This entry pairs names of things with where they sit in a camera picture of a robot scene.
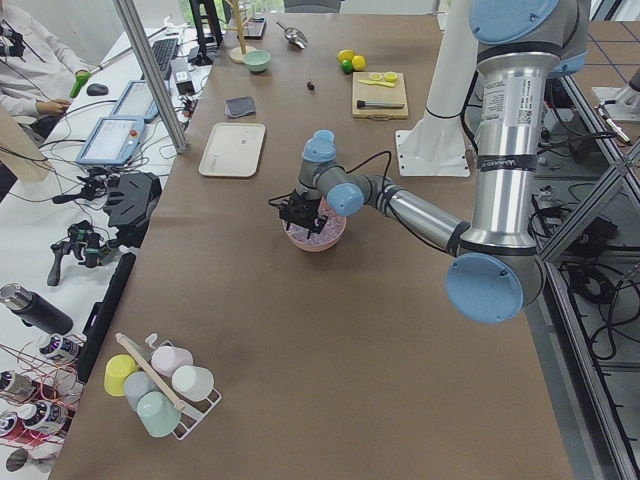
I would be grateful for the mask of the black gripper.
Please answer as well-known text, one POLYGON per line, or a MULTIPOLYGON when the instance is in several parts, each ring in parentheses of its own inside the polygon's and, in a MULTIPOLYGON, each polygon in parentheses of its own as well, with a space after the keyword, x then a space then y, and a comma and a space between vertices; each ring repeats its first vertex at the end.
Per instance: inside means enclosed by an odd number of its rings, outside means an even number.
POLYGON ((285 205, 283 226, 288 233, 296 233, 297 225, 307 225, 307 238, 320 234, 328 220, 326 215, 318 216, 319 198, 310 198, 308 192, 293 192, 285 205))

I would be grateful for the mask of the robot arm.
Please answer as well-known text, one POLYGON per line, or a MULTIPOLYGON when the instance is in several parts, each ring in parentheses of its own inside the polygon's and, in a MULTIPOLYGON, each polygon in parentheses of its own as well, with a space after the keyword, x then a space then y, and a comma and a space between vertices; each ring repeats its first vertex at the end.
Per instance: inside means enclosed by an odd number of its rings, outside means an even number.
POLYGON ((479 43, 484 81, 478 130, 473 217, 462 221, 384 175, 354 175, 336 160, 334 135, 306 142, 296 188, 280 203, 286 225, 319 233, 327 203, 340 216, 377 209, 452 259, 451 303, 464 316, 498 323, 516 316, 543 284, 528 233, 528 202, 537 168, 548 79, 579 70, 586 54, 586 1, 475 1, 470 30, 479 43))

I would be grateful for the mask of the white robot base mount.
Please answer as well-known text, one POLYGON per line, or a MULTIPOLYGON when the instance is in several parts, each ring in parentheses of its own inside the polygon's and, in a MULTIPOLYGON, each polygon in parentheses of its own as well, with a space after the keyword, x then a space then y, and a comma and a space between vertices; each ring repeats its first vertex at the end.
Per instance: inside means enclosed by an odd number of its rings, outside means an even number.
POLYGON ((451 4, 423 118, 412 129, 396 132, 403 176, 470 175, 461 114, 476 69, 471 4, 470 0, 451 4))

